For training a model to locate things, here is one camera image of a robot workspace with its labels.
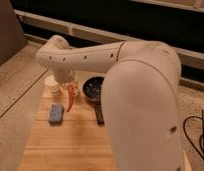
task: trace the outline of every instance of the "black bowl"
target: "black bowl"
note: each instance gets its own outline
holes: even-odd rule
[[[101,87],[104,77],[93,77],[87,80],[83,85],[83,92],[92,103],[101,102]]]

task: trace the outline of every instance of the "black cable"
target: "black cable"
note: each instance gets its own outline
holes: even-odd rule
[[[203,147],[204,147],[204,110],[202,110],[201,116],[202,116],[202,137],[203,137]]]
[[[200,135],[200,138],[199,138],[199,145],[200,145],[200,150],[196,147],[196,145],[193,143],[193,141],[191,140],[191,138],[189,137],[187,131],[186,131],[186,124],[189,120],[191,119],[198,119],[198,120],[201,120],[202,121],[202,125],[204,127],[204,118],[203,118],[203,115],[202,115],[202,118],[199,117],[199,116],[190,116],[188,118],[186,118],[183,122],[183,130],[184,130],[184,134],[187,138],[187,140],[189,141],[189,143],[193,146],[193,148],[196,150],[196,152],[198,153],[198,155],[203,159],[204,161],[204,128],[202,129],[203,130],[203,133]]]

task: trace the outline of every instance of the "white cup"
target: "white cup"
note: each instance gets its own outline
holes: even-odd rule
[[[48,89],[53,95],[57,95],[60,93],[60,88],[59,88],[60,86],[58,82],[56,82],[56,80],[54,79],[53,75],[50,75],[45,79],[45,86],[48,87]]]

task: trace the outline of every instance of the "black handle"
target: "black handle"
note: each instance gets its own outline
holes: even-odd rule
[[[94,109],[95,109],[98,125],[104,125],[104,118],[102,114],[101,104],[94,104]]]

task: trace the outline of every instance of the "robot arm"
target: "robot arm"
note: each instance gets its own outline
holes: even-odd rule
[[[59,83],[70,70],[107,73],[102,111],[119,171],[183,171],[177,88],[181,65],[161,42],[128,41],[80,49],[55,36],[37,53]]]

